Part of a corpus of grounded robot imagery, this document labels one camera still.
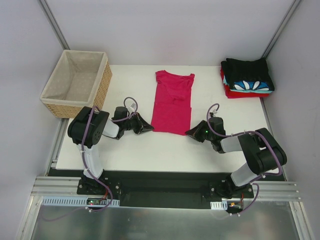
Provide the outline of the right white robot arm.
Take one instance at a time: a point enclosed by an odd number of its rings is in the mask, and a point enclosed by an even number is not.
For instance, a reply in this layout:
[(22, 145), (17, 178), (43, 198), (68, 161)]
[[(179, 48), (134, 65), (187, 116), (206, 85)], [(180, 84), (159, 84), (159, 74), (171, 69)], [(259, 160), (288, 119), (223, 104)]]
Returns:
[(281, 175), (282, 166), (288, 161), (285, 151), (266, 128), (226, 135), (223, 119), (211, 116), (185, 134), (200, 143), (209, 141), (220, 154), (243, 153), (245, 163), (214, 188), (215, 193), (222, 198), (237, 197), (247, 185), (268, 171), (278, 169)]

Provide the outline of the red t shirt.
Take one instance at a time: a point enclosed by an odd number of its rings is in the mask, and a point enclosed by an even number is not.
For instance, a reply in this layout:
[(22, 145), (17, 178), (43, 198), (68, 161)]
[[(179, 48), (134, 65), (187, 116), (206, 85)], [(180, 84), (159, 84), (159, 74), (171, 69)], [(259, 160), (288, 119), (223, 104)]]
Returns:
[(240, 90), (235, 91), (230, 89), (226, 82), (225, 74), (223, 72), (223, 69), (220, 68), (220, 77), (223, 83), (223, 88), (225, 95), (228, 99), (240, 99), (240, 98), (265, 98), (268, 97), (271, 93), (266, 91), (246, 91), (246, 90)]

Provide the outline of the wicker basket with liner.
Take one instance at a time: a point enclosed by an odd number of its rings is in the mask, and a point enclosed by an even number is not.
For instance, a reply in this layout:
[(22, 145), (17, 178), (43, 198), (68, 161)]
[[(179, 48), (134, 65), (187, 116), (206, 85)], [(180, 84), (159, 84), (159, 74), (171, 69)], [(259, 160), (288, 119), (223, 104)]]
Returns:
[(105, 52), (64, 50), (40, 100), (62, 119), (74, 118), (83, 107), (101, 109), (112, 76)]

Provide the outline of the pink t shirt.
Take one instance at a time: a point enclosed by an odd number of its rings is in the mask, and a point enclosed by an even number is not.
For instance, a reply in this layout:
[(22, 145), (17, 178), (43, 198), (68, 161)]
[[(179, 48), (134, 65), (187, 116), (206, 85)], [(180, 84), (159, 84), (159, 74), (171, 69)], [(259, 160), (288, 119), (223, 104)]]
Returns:
[(184, 136), (191, 127), (193, 73), (177, 75), (165, 70), (155, 73), (157, 82), (151, 125), (154, 132)]

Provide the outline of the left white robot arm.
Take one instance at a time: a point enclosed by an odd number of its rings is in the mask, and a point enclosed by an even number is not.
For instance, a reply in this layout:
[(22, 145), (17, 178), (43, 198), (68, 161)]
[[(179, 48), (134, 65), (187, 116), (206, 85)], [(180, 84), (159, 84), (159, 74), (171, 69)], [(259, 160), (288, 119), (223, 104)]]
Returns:
[(90, 179), (88, 188), (96, 195), (102, 194), (106, 188), (105, 181), (100, 179), (104, 169), (97, 144), (101, 137), (119, 140), (125, 131), (140, 135), (154, 130), (138, 112), (130, 112), (125, 106), (116, 107), (112, 118), (109, 115), (96, 107), (85, 106), (71, 121), (67, 130), (67, 135), (81, 154), (83, 175)]

